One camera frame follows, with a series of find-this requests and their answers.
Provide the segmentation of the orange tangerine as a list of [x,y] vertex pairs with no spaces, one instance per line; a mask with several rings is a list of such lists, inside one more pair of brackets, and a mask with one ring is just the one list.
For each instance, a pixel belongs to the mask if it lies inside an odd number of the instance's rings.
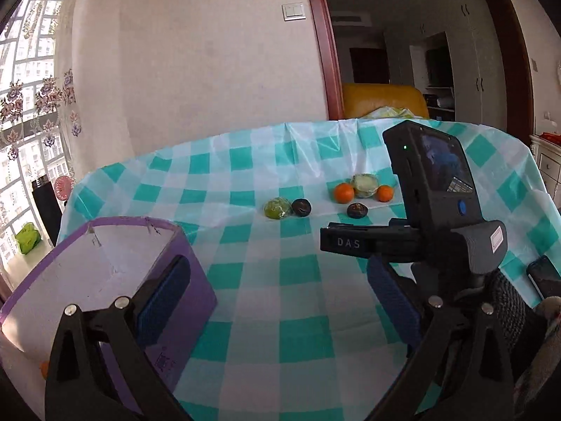
[[376,198],[380,202],[389,202],[394,198],[394,188],[390,185],[381,185],[377,192]]
[[337,203],[350,203],[355,198],[355,189],[351,183],[339,183],[333,189],[333,198]]

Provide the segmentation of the green apple half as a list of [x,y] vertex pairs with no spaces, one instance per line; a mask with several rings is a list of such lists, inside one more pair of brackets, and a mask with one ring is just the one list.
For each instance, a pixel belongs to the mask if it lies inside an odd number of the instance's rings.
[[356,174],[351,179],[355,197],[367,199],[374,197],[379,188],[378,178],[374,174]]

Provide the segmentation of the tangerine in box corner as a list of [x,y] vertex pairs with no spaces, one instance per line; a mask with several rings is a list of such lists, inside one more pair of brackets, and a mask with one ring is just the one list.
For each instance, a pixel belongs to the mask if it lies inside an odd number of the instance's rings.
[[44,379],[48,378],[48,366],[49,366],[48,361],[43,361],[40,364],[41,375]]

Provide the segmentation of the dark mangosteen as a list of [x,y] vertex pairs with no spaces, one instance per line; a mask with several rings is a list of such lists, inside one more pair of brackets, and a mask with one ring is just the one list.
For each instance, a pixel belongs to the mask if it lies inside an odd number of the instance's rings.
[[369,209],[364,204],[353,202],[347,207],[346,214],[353,220],[360,220],[367,216],[368,211]]
[[291,208],[293,213],[301,218],[309,216],[312,211],[311,203],[304,198],[296,199],[295,201],[293,201],[291,204]]

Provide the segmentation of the purple white cardboard box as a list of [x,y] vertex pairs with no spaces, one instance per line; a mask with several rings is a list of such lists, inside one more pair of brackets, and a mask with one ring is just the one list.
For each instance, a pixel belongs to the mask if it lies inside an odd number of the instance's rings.
[[175,390],[217,298],[183,229],[170,221],[109,217],[89,221],[53,248],[1,309],[1,365],[40,419],[48,361],[64,308],[107,308],[143,283],[174,273],[149,308],[140,346],[168,390]]

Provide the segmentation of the white drawer cabinet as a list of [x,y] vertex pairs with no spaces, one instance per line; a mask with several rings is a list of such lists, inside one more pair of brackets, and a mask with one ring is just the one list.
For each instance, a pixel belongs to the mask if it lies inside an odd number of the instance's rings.
[[560,146],[537,135],[531,135],[530,149],[549,195],[555,199],[560,191]]

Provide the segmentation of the teal white checkered tablecloth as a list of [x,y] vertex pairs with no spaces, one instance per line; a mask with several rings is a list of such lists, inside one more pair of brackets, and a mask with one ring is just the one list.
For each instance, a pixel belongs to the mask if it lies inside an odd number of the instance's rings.
[[[176,387],[197,420],[362,420],[401,370],[405,347],[366,263],[322,252],[347,217],[335,186],[359,172],[396,186],[387,120],[286,123],[186,142],[85,176],[61,234],[99,217],[174,221],[218,298]],[[311,214],[271,220],[267,201]]]

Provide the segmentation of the yellow leather chair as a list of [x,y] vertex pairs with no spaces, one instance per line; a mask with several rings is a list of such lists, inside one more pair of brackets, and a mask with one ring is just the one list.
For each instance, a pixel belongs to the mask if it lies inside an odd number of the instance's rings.
[[429,118],[422,93],[412,86],[345,83],[342,96],[346,119],[363,117],[381,107],[407,108],[414,116]]

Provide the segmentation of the black thermos bottle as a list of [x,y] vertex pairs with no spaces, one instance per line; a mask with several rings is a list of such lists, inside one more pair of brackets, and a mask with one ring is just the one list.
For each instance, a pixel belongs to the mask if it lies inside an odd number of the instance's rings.
[[53,246],[57,244],[62,221],[62,211],[55,197],[48,175],[43,175],[31,183],[32,197],[40,218]]

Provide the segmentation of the wrapped green fruit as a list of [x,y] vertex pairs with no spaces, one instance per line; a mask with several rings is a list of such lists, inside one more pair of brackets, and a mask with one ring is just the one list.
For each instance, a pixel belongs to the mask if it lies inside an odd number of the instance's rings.
[[286,198],[273,198],[264,204],[263,213],[271,220],[283,220],[292,215],[292,204]]

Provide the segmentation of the pink small fan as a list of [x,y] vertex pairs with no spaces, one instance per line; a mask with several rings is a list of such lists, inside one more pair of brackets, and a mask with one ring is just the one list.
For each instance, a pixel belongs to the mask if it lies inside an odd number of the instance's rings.
[[59,176],[53,184],[55,197],[58,201],[67,201],[73,189],[73,179],[67,175]]

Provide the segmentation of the white wardrobe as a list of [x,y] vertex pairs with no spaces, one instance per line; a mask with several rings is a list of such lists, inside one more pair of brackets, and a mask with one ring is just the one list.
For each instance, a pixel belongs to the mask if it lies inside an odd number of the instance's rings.
[[420,0],[408,13],[415,83],[430,116],[507,128],[502,56],[485,0]]

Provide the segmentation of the floral lace curtain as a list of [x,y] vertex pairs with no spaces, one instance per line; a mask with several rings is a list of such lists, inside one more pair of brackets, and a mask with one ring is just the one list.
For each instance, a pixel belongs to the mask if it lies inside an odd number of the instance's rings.
[[27,140],[41,154],[61,146],[75,175],[67,138],[82,131],[77,115],[73,72],[55,61],[61,11],[66,0],[19,0],[1,28],[1,149],[21,162]]

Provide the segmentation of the red brown door frame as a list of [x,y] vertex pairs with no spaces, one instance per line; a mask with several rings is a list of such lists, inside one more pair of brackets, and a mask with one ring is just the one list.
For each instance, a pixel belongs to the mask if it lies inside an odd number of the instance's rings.
[[309,2],[322,66],[328,119],[341,120],[344,117],[342,78],[330,12],[326,0],[309,0]]

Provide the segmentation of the white light switch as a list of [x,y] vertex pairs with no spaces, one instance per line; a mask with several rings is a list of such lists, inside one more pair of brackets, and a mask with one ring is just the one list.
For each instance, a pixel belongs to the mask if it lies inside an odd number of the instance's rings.
[[283,16],[283,20],[286,22],[305,20],[306,15],[304,10],[304,4],[303,3],[282,4],[282,16]]

